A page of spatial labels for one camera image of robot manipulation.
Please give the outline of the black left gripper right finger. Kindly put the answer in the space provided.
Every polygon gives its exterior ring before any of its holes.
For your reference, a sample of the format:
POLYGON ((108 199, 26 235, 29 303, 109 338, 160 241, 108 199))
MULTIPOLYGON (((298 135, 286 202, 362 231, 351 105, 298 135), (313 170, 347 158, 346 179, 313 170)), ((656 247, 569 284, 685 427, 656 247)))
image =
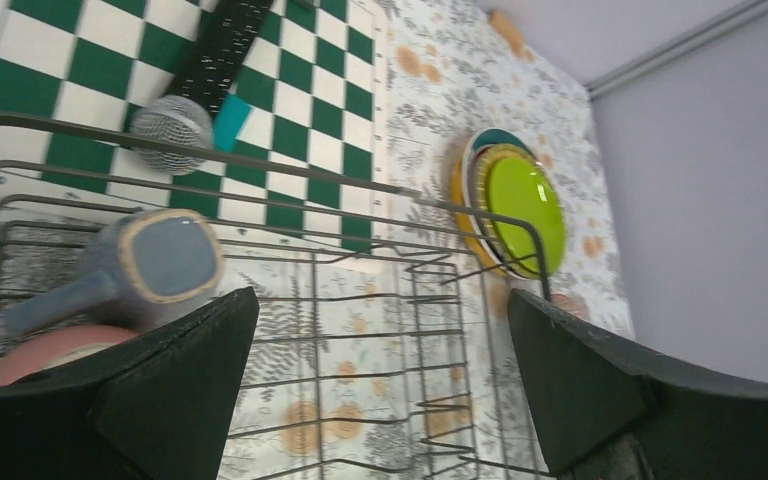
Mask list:
POLYGON ((768 383, 676 359, 524 290, 507 316, 560 479, 768 479, 768 383))

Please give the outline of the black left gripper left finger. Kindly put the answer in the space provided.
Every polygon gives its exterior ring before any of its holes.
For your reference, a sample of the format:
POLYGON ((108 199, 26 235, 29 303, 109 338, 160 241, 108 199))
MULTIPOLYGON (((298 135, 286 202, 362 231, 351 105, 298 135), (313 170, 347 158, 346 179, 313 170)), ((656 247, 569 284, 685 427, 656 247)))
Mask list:
POLYGON ((259 315, 252 288, 0 386, 0 479, 213 479, 259 315))

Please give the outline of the small pink mug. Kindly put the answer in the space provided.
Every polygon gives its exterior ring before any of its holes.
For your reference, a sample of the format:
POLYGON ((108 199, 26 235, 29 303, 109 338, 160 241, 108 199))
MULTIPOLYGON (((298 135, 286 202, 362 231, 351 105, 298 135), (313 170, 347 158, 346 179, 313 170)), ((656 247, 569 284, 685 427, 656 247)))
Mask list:
POLYGON ((573 315, 583 321, 589 321, 589 308, 583 298, 577 295, 567 295, 563 293, 552 293, 552 303, 565 312, 573 315))

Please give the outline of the grey blue mug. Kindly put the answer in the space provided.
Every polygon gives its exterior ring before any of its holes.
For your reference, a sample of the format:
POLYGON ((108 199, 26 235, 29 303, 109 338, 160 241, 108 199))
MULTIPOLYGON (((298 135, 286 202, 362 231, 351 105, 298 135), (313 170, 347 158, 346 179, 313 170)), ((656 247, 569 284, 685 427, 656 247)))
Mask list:
POLYGON ((146 331, 203 305, 224 269, 217 235, 201 214, 141 211, 102 228, 83 249, 71 282, 11 307, 4 323, 26 334, 87 314, 146 331))

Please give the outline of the lime green plate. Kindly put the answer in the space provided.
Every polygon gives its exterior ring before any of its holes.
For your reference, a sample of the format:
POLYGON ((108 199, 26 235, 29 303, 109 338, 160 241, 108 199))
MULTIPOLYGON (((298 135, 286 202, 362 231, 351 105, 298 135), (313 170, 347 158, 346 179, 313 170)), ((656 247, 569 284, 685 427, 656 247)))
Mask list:
MULTIPOLYGON (((491 212, 528 222, 537 230, 546 273, 556 273, 564 257, 567 234, 561 202, 542 170, 525 159, 502 158, 489 170, 485 196, 491 212)), ((494 221, 492 226, 506 252, 520 260, 518 271, 533 277, 539 265, 536 259, 527 257, 535 252, 531 235, 509 223, 494 221)))

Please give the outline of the yellow dotted plate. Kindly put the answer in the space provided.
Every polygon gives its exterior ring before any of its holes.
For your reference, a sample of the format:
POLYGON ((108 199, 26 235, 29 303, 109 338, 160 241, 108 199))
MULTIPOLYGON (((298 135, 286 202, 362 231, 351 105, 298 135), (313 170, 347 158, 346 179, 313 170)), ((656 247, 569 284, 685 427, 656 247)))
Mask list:
MULTIPOLYGON (((452 171, 449 175, 449 190, 451 201, 460 207, 464 206, 463 190, 461 185, 461 161, 462 158, 458 157, 453 161, 452 171)), ((458 229, 462 233, 475 233, 469 216, 462 212, 455 212, 455 223, 458 229)), ((480 239, 470 236, 461 236, 463 242, 479 259, 480 264, 485 268, 490 268, 489 272, 500 277, 506 277, 508 271, 500 265, 498 259, 487 251, 485 245, 480 239)))

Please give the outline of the white plate green red rim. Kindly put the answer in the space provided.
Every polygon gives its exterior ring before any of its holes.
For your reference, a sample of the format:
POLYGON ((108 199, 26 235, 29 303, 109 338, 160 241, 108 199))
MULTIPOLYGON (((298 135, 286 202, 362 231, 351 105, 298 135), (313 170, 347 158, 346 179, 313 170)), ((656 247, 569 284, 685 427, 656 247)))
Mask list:
MULTIPOLYGON (((502 145, 502 144, 513 145, 515 149, 524 151, 525 157, 528 160, 530 160, 532 163, 536 161, 533 151, 518 136, 516 136, 515 134, 507 130, 500 129, 500 128, 487 128, 479 132, 476 132, 468 140, 464 148, 464 151, 461 155, 461 158, 462 158, 461 185, 462 185, 463 199, 464 199, 463 207, 471 206, 471 199, 470 199, 471 190, 469 187, 467 187, 466 182, 469 178, 469 173, 471 171, 474 161, 477 159, 478 155, 483 151, 485 151, 486 149, 495 147, 497 145, 502 145)), ((474 234, 482 235, 480 225, 469 214, 467 215, 469 216, 471 224, 475 229, 474 234)), ((520 279, 538 279, 539 278, 539 274, 536 271, 531 270, 529 268, 523 268, 521 264, 515 264, 514 268, 511 268, 509 265, 503 265, 502 260, 499 258, 499 255, 496 253, 493 246, 485 240, 482 240, 482 239, 480 240, 485 245, 485 248, 487 249, 487 251, 493 254, 500 262, 500 265, 508 271, 508 276, 511 276, 514 278, 520 278, 520 279)))

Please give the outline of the woven bamboo plate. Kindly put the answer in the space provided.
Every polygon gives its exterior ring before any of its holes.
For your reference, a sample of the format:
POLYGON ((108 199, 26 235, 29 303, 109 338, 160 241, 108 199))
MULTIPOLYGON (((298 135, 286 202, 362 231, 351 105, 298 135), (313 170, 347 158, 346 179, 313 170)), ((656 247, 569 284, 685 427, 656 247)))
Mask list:
MULTIPOLYGON (((491 147, 486 149, 486 151, 482 152, 478 155, 477 159, 474 161, 473 164, 473 190, 474 190, 474 198, 473 198, 473 204, 480 210, 485 210, 487 212, 493 213, 490 211, 487 200, 485 196, 485 182, 488 177, 488 173, 490 168, 492 168, 493 164, 502 159, 507 157, 516 157, 519 159, 525 159, 528 160, 525 157, 525 152, 519 149, 515 149, 513 145, 497 145, 495 147, 491 147)), ((536 159, 534 164, 539 167, 543 174, 548 179, 548 176, 546 175, 542 164, 536 159)), ((503 242, 498 238, 497 234, 494 232, 494 228, 492 226, 492 223, 494 221, 503 222, 500 220, 491 220, 487 218, 483 218, 481 220, 481 228, 484 235, 489 236, 493 239, 493 248, 495 251, 500 255, 502 260, 506 263, 506 265, 509 265, 511 268, 514 268, 515 264, 518 264, 520 260, 518 258, 513 258, 511 254, 506 252, 506 247, 503 244, 503 242)), ((534 258, 535 252, 533 254, 529 254, 527 257, 529 259, 534 258)), ((539 271, 537 272, 539 275, 541 273, 546 273, 547 266, 542 269, 539 267, 539 271)))

